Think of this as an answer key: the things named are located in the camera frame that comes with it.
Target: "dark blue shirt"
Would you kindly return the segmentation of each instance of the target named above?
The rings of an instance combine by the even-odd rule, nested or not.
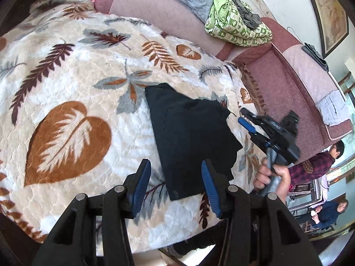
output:
[[[318,213],[319,223],[317,227],[319,229],[327,228],[331,224],[337,221],[339,212],[337,211],[339,203],[336,201],[325,202],[322,206],[322,210]]]

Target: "white towel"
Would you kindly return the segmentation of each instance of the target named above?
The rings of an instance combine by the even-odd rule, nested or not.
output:
[[[316,107],[326,125],[335,126],[350,119],[349,110],[339,90],[329,93],[316,104]]]

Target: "metal screw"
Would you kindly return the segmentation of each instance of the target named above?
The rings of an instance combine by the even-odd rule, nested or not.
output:
[[[267,194],[267,198],[269,198],[270,200],[276,200],[277,199],[277,195],[275,193],[269,193]]]
[[[115,187],[115,192],[120,193],[125,190],[125,187],[123,185],[118,185]]]
[[[230,192],[237,192],[238,191],[238,187],[236,185],[229,185],[228,186],[228,190]]]
[[[78,195],[75,196],[76,200],[81,201],[85,199],[85,194],[84,193],[79,193]]]

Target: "red plaid shirt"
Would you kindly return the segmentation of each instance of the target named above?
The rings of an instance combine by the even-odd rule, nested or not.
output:
[[[326,151],[313,156],[309,159],[309,162],[313,166],[312,173],[307,173],[302,163],[289,169],[292,185],[306,184],[314,179],[322,177],[329,171],[335,162],[335,159],[329,154],[328,151]]]

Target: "human hand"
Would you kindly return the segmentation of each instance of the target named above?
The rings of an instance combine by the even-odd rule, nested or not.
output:
[[[319,218],[318,218],[318,215],[315,215],[315,216],[313,216],[312,217],[312,220],[316,223],[316,224],[318,224],[320,221],[319,221]]]
[[[270,176],[275,175],[271,172],[271,170],[266,166],[267,159],[263,159],[262,165],[259,168],[258,173],[255,175],[255,179],[253,181],[253,185],[255,189],[264,189],[265,185],[270,184]],[[281,176],[281,182],[276,190],[276,195],[280,198],[280,200],[285,203],[287,193],[290,189],[291,184],[291,176],[288,168],[286,166],[281,165],[273,165],[275,172]]]
[[[316,208],[314,209],[314,211],[315,211],[316,213],[319,213],[320,211],[322,211],[322,209],[323,209],[322,206],[318,206],[318,207],[316,207]]]
[[[312,220],[313,220],[313,221],[319,220],[318,215],[314,215],[314,216],[312,217]]]

